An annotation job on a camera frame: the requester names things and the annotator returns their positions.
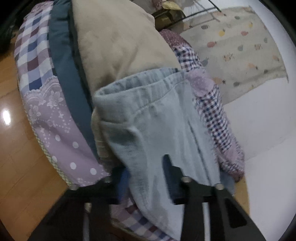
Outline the light grey sweatpants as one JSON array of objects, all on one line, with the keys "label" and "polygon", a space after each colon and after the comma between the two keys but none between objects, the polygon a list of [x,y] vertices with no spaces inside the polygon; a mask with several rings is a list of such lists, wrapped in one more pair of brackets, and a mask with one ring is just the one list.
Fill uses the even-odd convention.
[{"label": "light grey sweatpants", "polygon": [[145,218],[175,240],[181,237],[184,211],[169,197],[164,155],[198,183],[223,183],[234,190],[192,98],[185,73],[176,68],[140,72],[92,95],[103,136],[130,173],[133,200]]}]

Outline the pineapple print curtain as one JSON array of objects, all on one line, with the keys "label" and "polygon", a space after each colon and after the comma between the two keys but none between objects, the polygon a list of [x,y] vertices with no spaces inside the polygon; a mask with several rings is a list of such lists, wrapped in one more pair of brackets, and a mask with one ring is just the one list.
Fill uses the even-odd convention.
[{"label": "pineapple print curtain", "polygon": [[287,72],[273,37],[249,6],[190,18],[177,29],[219,86],[223,103]]}]

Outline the small-check plaid quilt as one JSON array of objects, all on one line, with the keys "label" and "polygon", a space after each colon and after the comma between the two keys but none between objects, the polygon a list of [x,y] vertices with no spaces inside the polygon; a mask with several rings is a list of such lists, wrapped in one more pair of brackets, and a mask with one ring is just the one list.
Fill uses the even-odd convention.
[{"label": "small-check plaid quilt", "polygon": [[245,174],[244,152],[231,130],[218,85],[183,37],[170,30],[162,30],[160,34],[187,74],[193,90],[194,106],[214,142],[220,169],[234,182],[240,181]]}]

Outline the purple plaid bed sheet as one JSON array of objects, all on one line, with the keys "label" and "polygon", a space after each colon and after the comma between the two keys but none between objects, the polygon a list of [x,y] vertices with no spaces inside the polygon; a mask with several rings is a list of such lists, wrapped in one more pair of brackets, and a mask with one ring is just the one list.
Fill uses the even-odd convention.
[{"label": "purple plaid bed sheet", "polygon": [[91,128],[93,106],[72,1],[34,6],[20,27],[14,56],[30,125],[54,168],[79,186],[108,176]]}]

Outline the beige padded jacket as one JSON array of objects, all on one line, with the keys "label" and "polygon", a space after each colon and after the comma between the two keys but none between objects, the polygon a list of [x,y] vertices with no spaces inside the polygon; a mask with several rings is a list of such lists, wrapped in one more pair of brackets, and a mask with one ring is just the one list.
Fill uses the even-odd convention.
[{"label": "beige padded jacket", "polygon": [[116,80],[162,67],[180,68],[154,18],[131,1],[72,1],[78,52],[91,94],[91,128],[100,160],[118,163],[105,142],[95,92]]}]

